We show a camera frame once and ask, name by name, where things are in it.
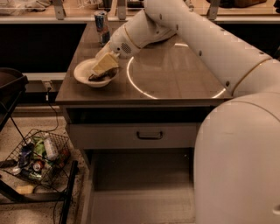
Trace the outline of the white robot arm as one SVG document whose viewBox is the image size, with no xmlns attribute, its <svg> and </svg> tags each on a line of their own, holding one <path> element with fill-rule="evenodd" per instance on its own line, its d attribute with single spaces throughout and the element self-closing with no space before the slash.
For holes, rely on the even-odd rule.
<svg viewBox="0 0 280 224">
<path fill-rule="evenodd" d="M 280 62 L 192 11 L 186 0 L 143 4 L 96 54 L 94 74 L 178 34 L 233 97 L 206 117 L 196 138 L 196 224 L 280 224 Z"/>
</svg>

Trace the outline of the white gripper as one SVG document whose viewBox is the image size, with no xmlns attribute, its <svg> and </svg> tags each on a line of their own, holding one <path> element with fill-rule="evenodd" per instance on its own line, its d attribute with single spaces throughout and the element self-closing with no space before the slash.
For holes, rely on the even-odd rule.
<svg viewBox="0 0 280 224">
<path fill-rule="evenodd" d="M 95 55 L 92 74 L 102 74 L 111 68 L 118 68 L 118 54 L 121 59 L 129 59 L 140 50 L 139 30 L 122 25 L 115 30 L 110 41 Z"/>
</svg>

